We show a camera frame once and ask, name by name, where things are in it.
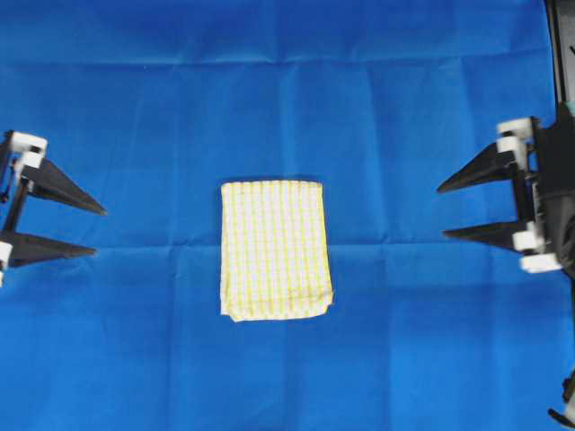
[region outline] yellow checkered cloth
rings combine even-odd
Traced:
[[[222,186],[222,314],[234,321],[324,314],[332,303],[322,185]]]

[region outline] blue tablecloth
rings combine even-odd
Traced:
[[[4,1],[0,125],[109,210],[30,199],[20,231],[99,249],[10,270],[0,429],[556,429],[566,278],[441,230],[510,186],[438,196],[498,122],[554,120],[538,0]],[[335,305],[219,315],[219,186],[324,185]]]

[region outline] blue cloth surface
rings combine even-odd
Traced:
[[[567,279],[451,242],[510,186],[438,196],[498,122],[554,120],[538,0],[0,4],[1,128],[109,211],[19,226],[93,259],[10,270],[0,429],[556,429]],[[219,186],[324,185],[335,305],[219,315]]]

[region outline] folded towel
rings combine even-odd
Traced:
[[[221,313],[234,321],[324,314],[332,303],[322,185],[222,186]]]

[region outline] plaid fabric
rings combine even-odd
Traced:
[[[317,316],[332,303],[322,185],[222,186],[222,314],[234,321]]]

